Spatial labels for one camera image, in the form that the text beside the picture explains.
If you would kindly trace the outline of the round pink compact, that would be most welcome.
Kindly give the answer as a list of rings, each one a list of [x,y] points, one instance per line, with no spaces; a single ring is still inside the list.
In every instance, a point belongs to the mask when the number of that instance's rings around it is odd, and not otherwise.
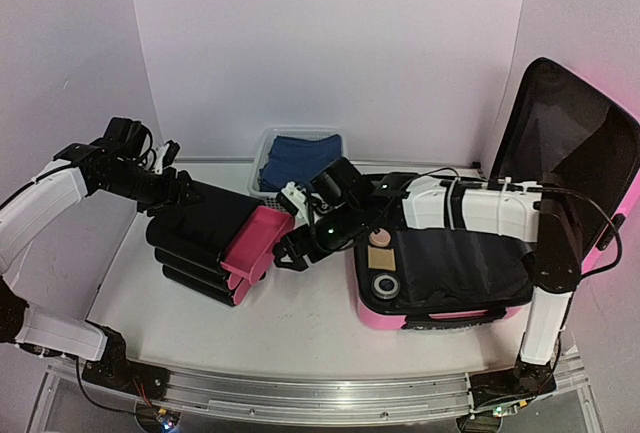
[[[386,229],[376,229],[369,235],[369,243],[374,247],[386,248],[391,243],[391,234]]]

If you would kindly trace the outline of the blue item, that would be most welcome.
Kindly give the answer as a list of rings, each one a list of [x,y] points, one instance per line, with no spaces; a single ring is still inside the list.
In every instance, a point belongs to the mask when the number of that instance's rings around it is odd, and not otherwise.
[[[277,192],[288,182],[309,185],[331,163],[343,156],[342,137],[333,134],[319,140],[278,135],[258,172],[262,192]]]

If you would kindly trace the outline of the black pink drawer organizer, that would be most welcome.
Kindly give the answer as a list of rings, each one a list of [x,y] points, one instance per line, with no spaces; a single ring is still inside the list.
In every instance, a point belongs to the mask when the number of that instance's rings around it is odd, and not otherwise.
[[[263,201],[201,182],[198,200],[151,215],[146,240],[163,275],[235,307],[274,261],[273,248],[295,224]]]

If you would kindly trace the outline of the white plastic mesh basket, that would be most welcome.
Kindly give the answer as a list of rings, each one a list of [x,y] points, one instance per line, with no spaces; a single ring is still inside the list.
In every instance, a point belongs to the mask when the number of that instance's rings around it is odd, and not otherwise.
[[[254,158],[248,183],[251,196],[281,209],[276,196],[288,182],[309,186],[333,161],[347,157],[346,136],[335,128],[267,129]]]

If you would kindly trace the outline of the round black tin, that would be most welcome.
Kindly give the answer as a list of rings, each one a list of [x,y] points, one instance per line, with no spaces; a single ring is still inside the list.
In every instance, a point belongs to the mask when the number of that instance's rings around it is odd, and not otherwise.
[[[398,296],[401,287],[400,282],[395,275],[380,273],[373,278],[371,282],[371,290],[376,298],[388,301]]]

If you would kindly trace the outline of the pink hard-shell suitcase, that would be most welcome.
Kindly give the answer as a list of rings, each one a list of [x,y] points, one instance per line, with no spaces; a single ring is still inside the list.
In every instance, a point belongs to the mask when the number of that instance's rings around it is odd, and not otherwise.
[[[584,272],[613,240],[639,201],[639,123],[589,83],[547,59],[522,77],[490,178],[541,181],[587,196],[567,196],[582,232]],[[357,311],[379,330],[450,329],[513,316],[532,296],[533,245],[463,231],[391,234],[396,270],[368,267],[367,247],[354,252]],[[380,273],[395,275],[392,300],[371,290]]]

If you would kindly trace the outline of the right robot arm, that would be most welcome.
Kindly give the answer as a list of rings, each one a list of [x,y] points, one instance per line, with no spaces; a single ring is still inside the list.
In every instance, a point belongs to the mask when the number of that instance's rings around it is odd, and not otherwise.
[[[515,365],[469,378],[473,409],[505,408],[535,399],[555,387],[560,336],[581,271],[580,229],[569,217],[567,196],[587,196],[535,182],[463,180],[423,174],[390,173],[378,179],[361,174],[341,158],[312,181],[326,203],[314,207],[312,193],[293,182],[279,203],[301,221],[274,246],[274,263],[304,271],[334,253],[347,250],[381,229],[448,230],[489,234],[535,245],[532,303]]]

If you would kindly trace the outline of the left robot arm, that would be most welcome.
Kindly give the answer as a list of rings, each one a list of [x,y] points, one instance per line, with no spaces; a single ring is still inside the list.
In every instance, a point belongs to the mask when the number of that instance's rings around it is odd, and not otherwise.
[[[139,120],[114,117],[88,143],[71,143],[1,203],[1,345],[84,364],[97,382],[134,390],[146,367],[123,336],[86,315],[135,213],[194,203],[173,162],[180,146]]]

